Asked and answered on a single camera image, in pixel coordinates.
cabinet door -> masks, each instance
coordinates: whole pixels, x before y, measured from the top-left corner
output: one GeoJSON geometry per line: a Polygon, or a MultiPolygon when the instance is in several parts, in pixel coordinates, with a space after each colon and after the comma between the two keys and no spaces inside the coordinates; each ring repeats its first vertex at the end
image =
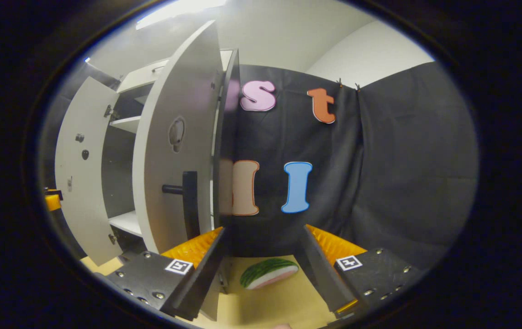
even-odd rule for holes
{"type": "Polygon", "coordinates": [[[100,165],[110,115],[119,94],[87,78],[62,121],[56,145],[56,186],[62,190],[62,211],[69,229],[97,265],[120,255],[102,196],[100,165]]]}
{"type": "Polygon", "coordinates": [[[211,224],[211,150],[223,69],[216,24],[190,36],[161,69],[145,102],[133,151],[133,199],[148,250],[165,252],[187,240],[181,186],[197,172],[200,233],[211,224]]]}

black fabric backdrop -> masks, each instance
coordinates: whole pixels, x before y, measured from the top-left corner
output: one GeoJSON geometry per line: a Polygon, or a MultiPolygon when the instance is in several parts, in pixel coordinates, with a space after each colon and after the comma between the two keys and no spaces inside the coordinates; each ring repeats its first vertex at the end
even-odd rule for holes
{"type": "Polygon", "coordinates": [[[438,261],[474,199],[478,146],[468,106],[437,63],[354,88],[313,75],[241,65],[241,84],[271,81],[276,106],[238,111],[235,160],[255,160],[259,213],[233,217],[236,256],[292,254],[305,223],[364,248],[390,248],[422,269],[438,261]],[[307,90],[334,98],[325,124],[307,90]],[[287,162],[313,165],[309,209],[281,212],[287,162]]]}

